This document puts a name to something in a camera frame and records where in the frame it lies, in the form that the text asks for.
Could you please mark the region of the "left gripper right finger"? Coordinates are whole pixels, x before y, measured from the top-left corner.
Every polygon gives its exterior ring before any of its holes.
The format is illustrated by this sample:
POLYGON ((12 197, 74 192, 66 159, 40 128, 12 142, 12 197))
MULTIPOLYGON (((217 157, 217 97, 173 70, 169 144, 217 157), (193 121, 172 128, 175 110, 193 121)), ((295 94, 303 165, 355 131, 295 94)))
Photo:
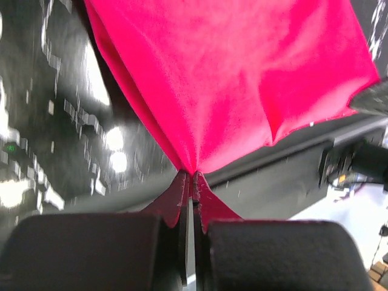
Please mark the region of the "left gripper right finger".
POLYGON ((346 229, 331 221, 244 220, 193 176, 198 290, 372 290, 346 229))

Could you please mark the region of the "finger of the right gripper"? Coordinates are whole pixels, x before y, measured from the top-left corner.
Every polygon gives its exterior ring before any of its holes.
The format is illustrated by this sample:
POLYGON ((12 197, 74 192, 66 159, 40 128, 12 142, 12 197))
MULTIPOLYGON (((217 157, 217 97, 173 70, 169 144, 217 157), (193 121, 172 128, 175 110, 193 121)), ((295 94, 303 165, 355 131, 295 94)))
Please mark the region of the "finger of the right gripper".
POLYGON ((384 78, 357 93, 349 107, 369 115, 387 116, 388 80, 384 78))

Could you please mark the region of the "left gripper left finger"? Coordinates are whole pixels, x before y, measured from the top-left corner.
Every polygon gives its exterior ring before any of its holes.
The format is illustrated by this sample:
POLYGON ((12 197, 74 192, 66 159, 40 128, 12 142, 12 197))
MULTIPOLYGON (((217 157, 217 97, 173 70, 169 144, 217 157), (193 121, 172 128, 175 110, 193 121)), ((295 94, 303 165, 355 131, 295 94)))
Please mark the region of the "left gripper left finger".
POLYGON ((133 213, 32 216, 1 253, 2 290, 181 290, 190 176, 133 213))

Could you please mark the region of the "bright pink t shirt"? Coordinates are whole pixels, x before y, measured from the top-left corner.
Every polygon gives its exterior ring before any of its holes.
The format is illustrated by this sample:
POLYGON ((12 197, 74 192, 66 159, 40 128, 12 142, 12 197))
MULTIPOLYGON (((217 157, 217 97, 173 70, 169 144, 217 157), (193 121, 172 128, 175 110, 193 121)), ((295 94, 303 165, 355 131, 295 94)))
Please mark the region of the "bright pink t shirt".
POLYGON ((99 51, 171 162, 210 173, 353 114, 378 71, 349 1, 86 1, 99 51))

